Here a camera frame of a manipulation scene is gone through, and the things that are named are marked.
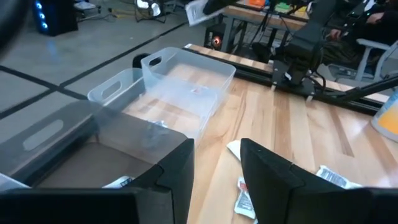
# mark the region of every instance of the butcher block tabletop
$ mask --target butcher block tabletop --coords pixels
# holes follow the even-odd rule
[[[238,4],[244,5],[244,1],[238,1]],[[250,21],[257,21],[261,22],[264,19],[264,16],[266,15],[265,12],[260,12],[260,11],[254,11],[251,9],[245,9],[243,7],[239,6],[228,6],[225,9],[225,12],[223,13],[226,16],[234,16],[238,18],[242,18],[244,20],[249,19]],[[308,19],[307,13],[306,12],[300,12],[296,11],[292,14],[294,17],[298,17],[300,19]],[[270,16],[269,18],[269,25],[272,26],[279,26],[279,27],[285,27],[287,26],[289,29],[293,30],[298,30],[301,27],[303,27],[306,22],[298,21],[295,19],[281,19],[279,16]]]
[[[187,47],[272,70],[270,64],[196,45]],[[334,82],[327,84],[340,90],[350,88]],[[370,97],[387,100],[379,94]],[[131,108],[126,108],[125,113],[137,114]],[[239,195],[237,181],[243,173],[241,163],[226,145],[241,138],[250,138],[312,173],[325,165],[361,185],[397,187],[398,143],[374,130],[370,119],[365,114],[320,101],[306,103],[302,97],[234,78],[229,94],[197,142],[188,223],[253,223],[252,219],[234,213]],[[184,122],[176,121],[173,125]]]

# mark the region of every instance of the clear plastic bin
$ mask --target clear plastic bin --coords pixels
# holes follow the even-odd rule
[[[193,114],[213,115],[225,98],[235,67],[167,47],[141,60],[145,88],[154,98]]]
[[[133,76],[141,78],[134,81]],[[162,97],[156,98],[157,94],[150,90],[144,92],[143,85],[141,69],[126,69],[92,89],[88,99],[113,110],[123,110],[126,114],[146,121],[161,123],[163,127],[183,133],[198,142],[213,105],[204,105],[203,114],[191,113],[189,110],[171,105]]]
[[[4,174],[0,174],[0,192],[18,188],[29,188],[29,186],[20,183]]]
[[[0,172],[34,187],[101,188],[139,177],[187,137],[82,100],[0,145]],[[0,190],[18,187],[6,179]]]

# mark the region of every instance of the condiment packet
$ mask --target condiment packet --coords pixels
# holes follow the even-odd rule
[[[235,202],[234,211],[237,214],[245,215],[249,218],[255,219],[256,214],[254,213],[254,208],[253,204],[251,203],[248,187],[246,186],[243,177],[238,178],[238,188],[240,189],[241,193],[239,194],[239,197]]]
[[[226,147],[239,159],[239,161],[241,160],[241,140],[231,141]]]
[[[119,179],[115,180],[114,182],[105,185],[103,188],[109,188],[109,189],[120,189],[127,184],[131,183],[134,180],[132,177],[128,176],[122,176]]]
[[[362,187],[362,185],[351,182],[347,178],[333,172],[331,169],[327,168],[327,166],[320,166],[317,176],[344,189],[355,189]]]

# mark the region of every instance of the table leg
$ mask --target table leg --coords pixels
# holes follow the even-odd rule
[[[282,41],[280,42],[280,46],[284,46],[286,44],[286,40],[287,40],[288,36],[289,36],[289,32],[285,31],[285,34],[284,34],[284,36],[282,38]]]
[[[223,41],[221,43],[221,51],[226,52],[228,49],[228,44],[229,44],[229,38],[232,32],[232,27],[234,26],[234,18],[231,16],[228,16],[226,18],[226,26],[225,26],[225,32],[224,32],[224,37]]]
[[[272,29],[272,32],[271,32],[271,35],[269,36],[268,44],[267,44],[267,47],[268,47],[269,49],[272,47],[272,43],[274,43],[275,36],[276,36],[276,33],[277,33],[277,32],[278,32],[277,29],[275,29],[275,28]]]
[[[243,38],[244,38],[244,35],[246,33],[247,26],[248,26],[248,23],[243,21],[243,26],[242,26],[242,29],[241,29],[241,35],[239,36],[239,41],[238,41],[238,47],[236,48],[236,51],[235,51],[236,53],[239,53],[239,51],[242,48]]]

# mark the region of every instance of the gray concrete floor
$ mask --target gray concrete floor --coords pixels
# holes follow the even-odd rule
[[[79,31],[57,37],[38,34],[27,26],[13,48],[0,59],[0,65],[59,85],[186,21],[185,16],[174,14],[167,16],[165,24],[156,21],[137,23],[133,17],[114,22],[84,21],[79,23]],[[153,53],[164,47],[183,47],[188,43],[202,45],[204,35],[204,26],[181,26],[65,88],[86,95],[100,83],[130,68],[135,55]],[[47,90],[42,85],[0,72],[0,112]],[[0,143],[73,101],[76,99],[54,92],[3,118],[0,120]]]

